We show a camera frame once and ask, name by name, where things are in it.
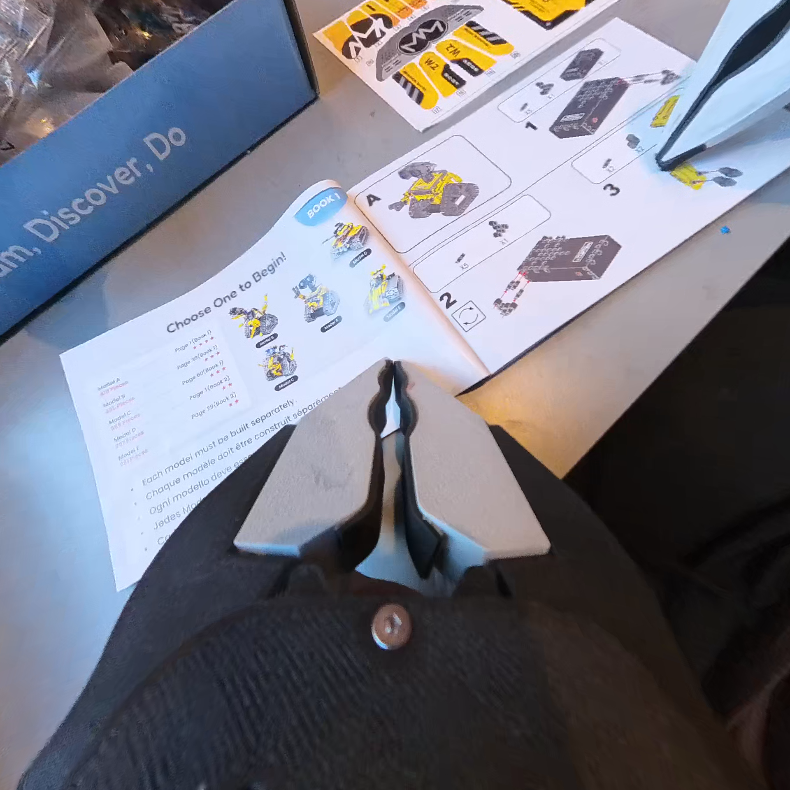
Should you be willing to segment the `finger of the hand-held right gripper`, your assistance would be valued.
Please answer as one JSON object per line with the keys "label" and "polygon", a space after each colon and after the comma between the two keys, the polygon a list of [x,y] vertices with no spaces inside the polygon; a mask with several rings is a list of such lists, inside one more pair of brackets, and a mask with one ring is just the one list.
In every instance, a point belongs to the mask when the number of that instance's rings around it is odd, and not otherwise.
{"label": "finger of the hand-held right gripper", "polygon": [[690,156],[723,139],[740,123],[735,87],[725,85],[745,74],[774,46],[774,3],[729,2],[705,51],[680,96],[662,148],[659,168],[674,168]]}
{"label": "finger of the hand-held right gripper", "polygon": [[[680,93],[679,98],[685,89],[686,83],[683,86],[683,90]],[[781,109],[783,106],[788,104],[788,99],[789,99],[789,6],[788,5],[774,5],[773,48],[766,55],[764,55],[755,65],[748,68],[745,74],[741,74],[735,80],[728,82],[725,85],[725,94],[727,94],[727,90],[731,87],[731,85],[734,85],[735,87],[735,98],[739,105],[739,109],[744,110],[744,118],[741,120],[740,123],[734,125],[729,130],[728,133],[725,133],[723,139],[714,139],[713,145],[705,147],[701,152],[727,140],[729,137],[732,137],[736,133],[739,133],[745,129],[750,128],[757,122],[770,116],[772,113],[774,113],[775,111]],[[667,135],[667,125],[665,127],[665,136],[663,143],[665,142]],[[668,172],[674,168],[662,168],[662,169],[663,171]]]}

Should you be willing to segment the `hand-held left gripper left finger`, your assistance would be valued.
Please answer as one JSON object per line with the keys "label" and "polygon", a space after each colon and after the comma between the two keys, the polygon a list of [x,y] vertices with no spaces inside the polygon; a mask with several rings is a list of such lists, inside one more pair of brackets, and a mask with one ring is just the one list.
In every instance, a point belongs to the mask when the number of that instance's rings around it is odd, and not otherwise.
{"label": "hand-held left gripper left finger", "polygon": [[392,361],[380,360],[301,419],[234,540],[237,549],[338,572],[370,555],[381,528],[381,432],[392,383]]}

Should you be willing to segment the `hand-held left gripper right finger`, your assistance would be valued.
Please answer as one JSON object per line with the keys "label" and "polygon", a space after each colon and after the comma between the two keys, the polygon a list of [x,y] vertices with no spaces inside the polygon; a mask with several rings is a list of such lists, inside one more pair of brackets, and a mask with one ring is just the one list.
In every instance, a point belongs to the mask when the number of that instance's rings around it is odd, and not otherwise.
{"label": "hand-held left gripper right finger", "polygon": [[547,555],[551,542],[485,421],[409,362],[396,362],[404,534],[420,578]]}

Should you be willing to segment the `white instruction booklet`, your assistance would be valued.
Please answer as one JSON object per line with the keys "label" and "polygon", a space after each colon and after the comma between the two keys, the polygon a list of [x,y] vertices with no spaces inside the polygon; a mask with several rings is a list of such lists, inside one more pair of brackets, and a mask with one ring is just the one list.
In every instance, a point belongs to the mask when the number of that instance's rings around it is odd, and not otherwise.
{"label": "white instruction booklet", "polygon": [[62,355],[114,584],[382,357],[457,395],[780,172],[788,112],[662,171],[693,64],[619,20],[346,191],[321,182],[183,296]]}

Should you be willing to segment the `yellow black sticker sheet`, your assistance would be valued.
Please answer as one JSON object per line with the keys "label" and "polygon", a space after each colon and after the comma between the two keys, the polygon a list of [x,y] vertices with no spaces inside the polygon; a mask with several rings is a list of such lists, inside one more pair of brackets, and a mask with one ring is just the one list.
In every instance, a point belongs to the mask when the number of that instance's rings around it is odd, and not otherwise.
{"label": "yellow black sticker sheet", "polygon": [[422,132],[614,3],[367,1],[314,35]]}

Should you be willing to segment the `blue cardboard box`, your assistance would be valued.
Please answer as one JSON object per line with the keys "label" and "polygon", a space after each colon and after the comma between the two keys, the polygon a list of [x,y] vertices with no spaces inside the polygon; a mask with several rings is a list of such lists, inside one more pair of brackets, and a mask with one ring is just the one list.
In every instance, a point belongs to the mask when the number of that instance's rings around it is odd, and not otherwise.
{"label": "blue cardboard box", "polygon": [[230,2],[4,163],[2,334],[317,97],[295,2]]}

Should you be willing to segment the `crumpled clear plastic bags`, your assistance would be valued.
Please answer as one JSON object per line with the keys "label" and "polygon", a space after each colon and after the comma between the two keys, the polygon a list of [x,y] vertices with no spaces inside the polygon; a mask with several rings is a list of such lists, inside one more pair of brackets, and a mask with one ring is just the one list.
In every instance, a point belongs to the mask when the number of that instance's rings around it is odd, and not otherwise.
{"label": "crumpled clear plastic bags", "polygon": [[227,1],[2,1],[1,163],[192,33]]}

